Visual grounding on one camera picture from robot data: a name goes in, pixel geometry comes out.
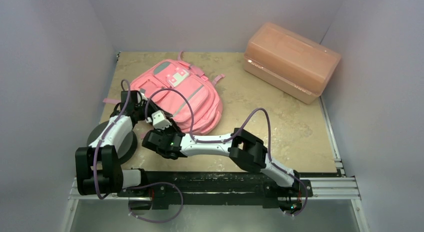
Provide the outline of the pink backpack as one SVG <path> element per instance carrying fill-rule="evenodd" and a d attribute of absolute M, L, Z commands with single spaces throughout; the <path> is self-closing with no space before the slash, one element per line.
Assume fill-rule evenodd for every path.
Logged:
<path fill-rule="evenodd" d="M 165 59 L 135 78 L 130 88 L 146 97 L 157 94 L 152 102 L 169 112 L 182 132 L 207 135 L 219 123 L 223 102 L 215 89 L 224 78 L 209 79 L 200 67 L 177 59 Z"/>

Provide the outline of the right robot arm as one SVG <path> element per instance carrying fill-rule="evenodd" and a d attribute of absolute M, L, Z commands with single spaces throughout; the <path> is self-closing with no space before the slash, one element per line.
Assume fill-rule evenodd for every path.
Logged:
<path fill-rule="evenodd" d="M 245 172 L 266 175 L 286 195 L 295 194 L 301 187 L 299 176 L 293 169 L 274 159 L 261 139 L 241 128 L 216 136 L 192 136 L 154 129 L 145 135 L 142 146 L 173 160 L 197 155 L 228 157 Z"/>

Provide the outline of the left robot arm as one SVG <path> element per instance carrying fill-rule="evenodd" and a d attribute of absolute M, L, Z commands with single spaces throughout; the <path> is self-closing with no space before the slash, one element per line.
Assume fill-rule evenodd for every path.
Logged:
<path fill-rule="evenodd" d="M 86 147 L 75 152 L 76 183 L 79 194 L 96 194 L 100 199 L 110 193 L 129 188 L 136 196 L 144 196 L 149 183 L 143 179 L 143 170 L 123 170 L 118 157 L 124 139 L 135 125 L 160 111 L 154 102 L 148 102 L 139 91 L 122 91 L 105 129 Z"/>

